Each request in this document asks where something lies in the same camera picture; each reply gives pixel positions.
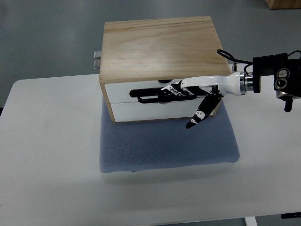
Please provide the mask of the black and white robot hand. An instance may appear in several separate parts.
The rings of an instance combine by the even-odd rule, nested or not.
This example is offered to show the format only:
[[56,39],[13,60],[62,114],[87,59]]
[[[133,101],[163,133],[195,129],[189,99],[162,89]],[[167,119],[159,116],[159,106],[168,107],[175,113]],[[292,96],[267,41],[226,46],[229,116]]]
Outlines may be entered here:
[[161,88],[156,94],[163,101],[171,101],[176,98],[194,97],[197,91],[203,88],[210,88],[210,92],[206,94],[196,113],[186,124],[187,129],[205,120],[226,94],[241,96],[247,91],[253,91],[253,76],[245,72],[234,72],[229,76],[186,78]]

